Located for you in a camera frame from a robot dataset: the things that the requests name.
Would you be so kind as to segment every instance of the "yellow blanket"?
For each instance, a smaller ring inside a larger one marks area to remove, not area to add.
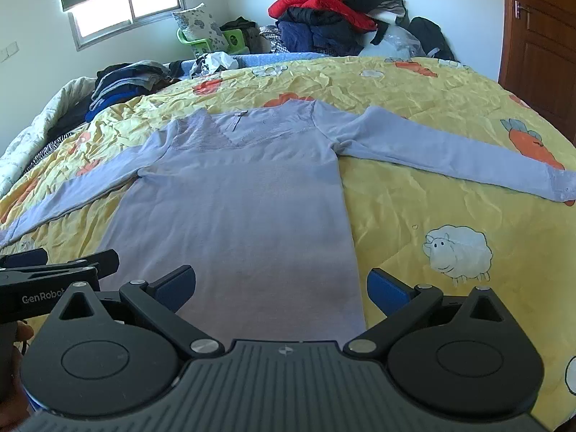
[[[320,99],[356,113],[379,105],[434,128],[576,170],[576,151],[569,141],[519,99],[470,69],[449,68],[430,59],[386,63],[355,57],[286,66],[188,80],[106,109],[0,201],[0,229],[64,180],[86,173],[126,147],[144,143],[174,118],[202,107],[220,113],[279,105],[296,97]],[[500,296],[544,359],[545,380],[535,416],[550,428],[565,421],[576,408],[576,397],[565,383],[567,365],[576,355],[574,203],[552,203],[388,163],[342,157],[340,165],[368,326],[383,319],[366,293],[366,276],[373,267],[409,285],[430,283],[455,296],[467,295],[482,279]],[[93,253],[129,187],[41,226],[2,253],[43,247],[51,262]],[[452,279],[431,267],[424,244],[438,235],[429,236],[431,231],[454,232],[445,226],[466,227],[458,231],[474,231],[486,238],[492,257],[477,278]]]

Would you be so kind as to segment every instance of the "floral pillow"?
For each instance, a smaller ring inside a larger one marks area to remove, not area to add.
[[[189,41],[208,39],[212,50],[227,50],[228,42],[204,3],[196,8],[175,11],[172,15]]]

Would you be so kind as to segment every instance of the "brown wooden door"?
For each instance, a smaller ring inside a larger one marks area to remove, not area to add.
[[[575,143],[576,0],[506,0],[500,84]]]

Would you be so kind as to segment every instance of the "white comforter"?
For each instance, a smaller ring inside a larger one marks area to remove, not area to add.
[[[0,198],[7,194],[21,177],[32,158],[46,145],[46,134],[68,109],[94,90],[96,79],[79,77],[68,82],[32,121],[10,143],[0,158]]]

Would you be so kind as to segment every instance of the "door frame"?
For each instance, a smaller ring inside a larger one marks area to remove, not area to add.
[[[502,43],[502,59],[500,60],[500,76],[498,78],[498,84],[502,87],[505,87],[508,82],[510,48],[512,45],[512,26],[514,24],[513,8],[513,0],[504,0],[504,39]]]

